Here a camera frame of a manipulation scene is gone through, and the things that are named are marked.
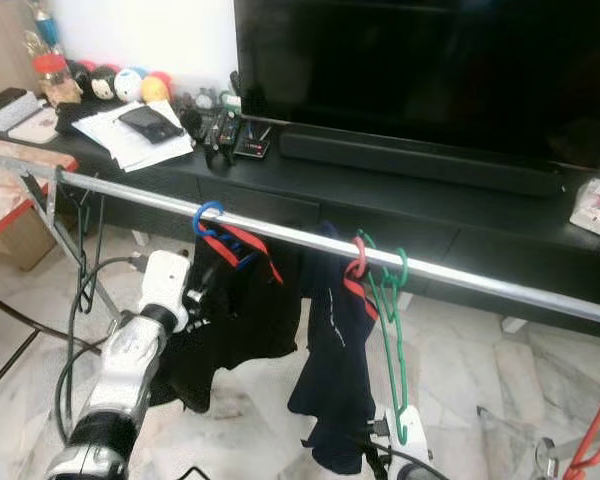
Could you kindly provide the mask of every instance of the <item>metal rail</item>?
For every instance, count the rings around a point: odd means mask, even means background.
[[[107,182],[75,173],[60,171],[42,165],[35,165],[21,160],[16,160],[0,155],[0,166],[20,176],[34,175],[48,179],[57,175],[57,181],[67,185],[92,190],[94,192],[110,195],[112,197],[128,200],[149,207],[158,208],[168,212],[177,213],[186,217],[193,217],[200,205],[177,198],[171,198],[137,188]],[[205,211],[202,218],[212,222],[232,225],[249,230],[253,233],[264,235],[285,242],[314,248],[328,253],[342,255],[348,258],[357,258],[358,249],[353,243],[323,237],[313,233],[303,232],[281,225],[263,222],[260,220],[234,215],[231,213],[220,214]],[[374,264],[389,268],[402,268],[402,260],[398,255],[382,250],[367,249],[367,260]],[[483,277],[472,273],[443,267],[440,265],[423,262],[409,258],[409,273],[419,277],[428,278],[471,290],[496,295],[498,297],[515,300],[518,302],[546,308],[556,312],[585,318],[600,323],[600,305],[585,300],[569,297],[555,292],[525,287],[515,283],[504,282],[494,278]]]

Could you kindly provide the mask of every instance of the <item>soundbar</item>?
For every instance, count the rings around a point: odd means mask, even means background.
[[[560,173],[544,161],[412,140],[287,125],[283,157],[547,197],[561,192]]]

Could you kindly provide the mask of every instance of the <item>tile floor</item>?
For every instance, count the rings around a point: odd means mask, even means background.
[[[130,232],[108,228],[103,258],[182,245],[154,237],[142,248]],[[91,239],[88,250],[93,247]],[[0,298],[63,329],[74,275],[58,248],[27,274],[0,259]],[[116,265],[101,278],[117,305],[135,305],[140,274]],[[402,315],[411,402],[420,410],[434,464],[450,479],[529,478],[528,446],[534,439],[549,436],[559,443],[577,438],[600,403],[600,339],[534,324],[506,335],[499,320],[492,313],[425,298],[415,298]],[[79,318],[77,334],[95,340],[108,324],[98,302],[89,317]],[[0,365],[28,334],[27,327],[0,312]],[[300,444],[312,419],[286,409],[307,358],[306,322],[297,341],[299,350],[285,358],[252,360],[233,371],[219,371],[207,414],[182,411],[177,402],[151,409],[132,457],[131,480],[173,480],[193,464],[213,480],[337,478]],[[390,391],[379,329],[372,332],[367,355],[380,410],[389,404]],[[63,342],[39,336],[0,383],[0,480],[42,478],[59,451],[50,408],[63,362]],[[89,355],[77,362],[77,404],[92,387],[97,364]],[[518,422],[521,439],[481,422],[477,405]],[[365,466],[353,478],[373,476]],[[600,479],[600,466],[588,478]]]

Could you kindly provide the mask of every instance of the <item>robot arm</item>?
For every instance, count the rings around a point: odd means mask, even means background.
[[[49,480],[125,480],[149,403],[149,385],[169,336],[186,326],[182,305],[191,264],[156,251],[142,283],[140,315],[107,340],[100,378],[67,446],[51,462]]]

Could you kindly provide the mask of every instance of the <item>black tv screen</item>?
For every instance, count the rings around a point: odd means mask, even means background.
[[[600,137],[600,0],[235,0],[235,13],[248,115],[581,164],[569,142]]]

